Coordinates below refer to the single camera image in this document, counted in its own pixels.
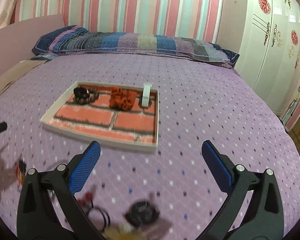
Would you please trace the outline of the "black hair claw clip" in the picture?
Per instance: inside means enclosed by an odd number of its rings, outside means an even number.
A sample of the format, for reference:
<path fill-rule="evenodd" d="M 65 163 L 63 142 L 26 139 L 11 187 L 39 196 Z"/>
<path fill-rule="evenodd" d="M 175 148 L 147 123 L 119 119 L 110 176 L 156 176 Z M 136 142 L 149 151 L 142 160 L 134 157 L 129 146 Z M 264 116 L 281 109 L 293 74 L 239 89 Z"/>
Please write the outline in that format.
<path fill-rule="evenodd" d="M 135 228 L 153 224 L 159 216 L 160 211 L 157 206 L 147 200 L 135 202 L 124 214 L 127 222 Z"/>

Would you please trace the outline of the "pink headboard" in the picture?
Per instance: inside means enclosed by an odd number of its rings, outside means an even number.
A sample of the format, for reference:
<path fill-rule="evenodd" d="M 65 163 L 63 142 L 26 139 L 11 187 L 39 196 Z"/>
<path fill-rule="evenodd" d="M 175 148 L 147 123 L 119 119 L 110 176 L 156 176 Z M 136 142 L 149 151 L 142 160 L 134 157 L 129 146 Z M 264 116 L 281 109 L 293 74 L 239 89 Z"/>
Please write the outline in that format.
<path fill-rule="evenodd" d="M 63 16 L 36 17 L 0 29 L 0 76 L 14 65 L 34 56 L 32 48 L 39 38 L 64 27 Z"/>

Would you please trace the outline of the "striped patchwork pillow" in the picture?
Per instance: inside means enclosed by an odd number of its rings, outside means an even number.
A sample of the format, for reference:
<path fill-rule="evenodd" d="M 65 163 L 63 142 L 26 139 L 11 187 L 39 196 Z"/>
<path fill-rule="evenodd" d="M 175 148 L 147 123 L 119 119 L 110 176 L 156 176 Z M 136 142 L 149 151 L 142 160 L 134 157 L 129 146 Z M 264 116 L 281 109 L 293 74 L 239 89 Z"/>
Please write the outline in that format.
<path fill-rule="evenodd" d="M 232 68 L 239 54 L 221 46 L 184 37 L 143 35 L 135 33 L 103 33 L 78 25 L 57 29 L 39 38 L 35 55 L 70 55 L 85 53 L 129 53 L 186 57 L 193 61 Z"/>

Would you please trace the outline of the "purple dotted bedspread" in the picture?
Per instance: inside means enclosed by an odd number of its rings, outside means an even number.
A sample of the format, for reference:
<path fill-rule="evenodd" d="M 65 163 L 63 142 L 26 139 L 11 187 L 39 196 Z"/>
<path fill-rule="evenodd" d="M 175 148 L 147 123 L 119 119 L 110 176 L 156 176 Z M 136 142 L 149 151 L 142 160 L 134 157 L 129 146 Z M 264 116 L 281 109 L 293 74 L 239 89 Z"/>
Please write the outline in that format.
<path fill-rule="evenodd" d="M 186 59 L 136 54 L 61 56 L 41 64 L 0 96 L 0 217 L 16 230 L 15 163 L 49 171 L 87 148 L 49 132 L 40 119 L 74 82 L 141 86 L 159 91 L 158 148 L 152 154 L 103 147 L 85 184 L 113 224 L 141 199 L 152 199 L 160 225 L 150 239 L 195 239 L 223 204 L 224 194 L 201 155 L 211 141 L 249 171 L 271 168 L 288 232 L 300 218 L 300 156 L 280 120 L 231 69 Z"/>

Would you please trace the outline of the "white wardrobe with decals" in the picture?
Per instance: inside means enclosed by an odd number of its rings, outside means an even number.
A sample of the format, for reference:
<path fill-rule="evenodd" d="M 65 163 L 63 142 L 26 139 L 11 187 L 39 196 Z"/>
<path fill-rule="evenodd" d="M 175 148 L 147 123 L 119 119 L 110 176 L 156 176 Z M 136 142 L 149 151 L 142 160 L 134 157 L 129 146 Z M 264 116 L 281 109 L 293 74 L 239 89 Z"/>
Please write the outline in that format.
<path fill-rule="evenodd" d="M 297 0 L 223 0 L 217 44 L 239 53 L 235 70 L 283 116 L 300 76 Z"/>

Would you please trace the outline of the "orange scrunchie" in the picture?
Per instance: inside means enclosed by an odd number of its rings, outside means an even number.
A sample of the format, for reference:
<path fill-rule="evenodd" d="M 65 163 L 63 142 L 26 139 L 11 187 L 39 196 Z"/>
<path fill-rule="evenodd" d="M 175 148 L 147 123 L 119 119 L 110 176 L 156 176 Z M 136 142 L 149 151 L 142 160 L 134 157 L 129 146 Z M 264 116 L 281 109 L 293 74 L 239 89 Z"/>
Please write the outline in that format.
<path fill-rule="evenodd" d="M 136 91 L 113 87 L 110 94 L 109 107 L 122 111 L 130 111 L 136 100 Z"/>

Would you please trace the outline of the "small red orange charm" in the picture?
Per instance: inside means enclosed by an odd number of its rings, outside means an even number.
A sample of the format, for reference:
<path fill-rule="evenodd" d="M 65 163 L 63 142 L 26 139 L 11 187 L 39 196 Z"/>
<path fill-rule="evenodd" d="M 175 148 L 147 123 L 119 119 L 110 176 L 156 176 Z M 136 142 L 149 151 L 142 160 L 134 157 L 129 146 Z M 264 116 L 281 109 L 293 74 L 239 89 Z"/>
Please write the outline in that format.
<path fill-rule="evenodd" d="M 26 163 L 19 159 L 15 166 L 15 176 L 17 178 L 18 187 L 22 186 L 26 177 Z"/>

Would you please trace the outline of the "black hair tie red balls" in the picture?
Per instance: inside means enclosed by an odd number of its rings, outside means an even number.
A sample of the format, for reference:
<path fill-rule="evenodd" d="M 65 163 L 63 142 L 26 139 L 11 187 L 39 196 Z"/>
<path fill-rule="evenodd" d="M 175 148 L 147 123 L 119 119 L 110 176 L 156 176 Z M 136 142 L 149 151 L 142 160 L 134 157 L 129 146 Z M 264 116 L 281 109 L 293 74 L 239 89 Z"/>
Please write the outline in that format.
<path fill-rule="evenodd" d="M 111 225 L 110 215 L 104 208 L 94 204 L 94 194 L 91 191 L 86 192 L 83 197 L 76 200 L 98 231 L 104 232 Z"/>

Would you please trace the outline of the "cream flower scrunchie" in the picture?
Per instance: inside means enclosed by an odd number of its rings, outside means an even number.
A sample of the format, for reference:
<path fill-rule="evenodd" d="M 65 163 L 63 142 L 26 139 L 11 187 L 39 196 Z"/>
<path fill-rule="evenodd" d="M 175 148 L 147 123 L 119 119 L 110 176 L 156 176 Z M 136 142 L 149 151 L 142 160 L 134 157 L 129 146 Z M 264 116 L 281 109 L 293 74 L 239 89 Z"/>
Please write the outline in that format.
<path fill-rule="evenodd" d="M 102 233 L 105 239 L 163 239 L 170 233 L 172 223 L 164 218 L 159 218 L 154 224 L 133 227 L 127 222 L 111 225 Z"/>

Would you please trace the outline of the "white tray brick pattern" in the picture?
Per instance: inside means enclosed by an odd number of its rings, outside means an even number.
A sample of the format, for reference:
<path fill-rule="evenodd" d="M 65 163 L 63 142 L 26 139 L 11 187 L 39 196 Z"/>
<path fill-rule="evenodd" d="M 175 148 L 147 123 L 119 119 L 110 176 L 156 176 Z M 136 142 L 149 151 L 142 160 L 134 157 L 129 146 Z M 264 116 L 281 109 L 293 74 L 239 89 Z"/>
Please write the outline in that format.
<path fill-rule="evenodd" d="M 45 129 L 103 146 L 153 152 L 159 137 L 159 91 L 150 83 L 119 85 L 136 91 L 130 111 L 109 107 L 115 84 L 76 81 L 45 112 Z"/>

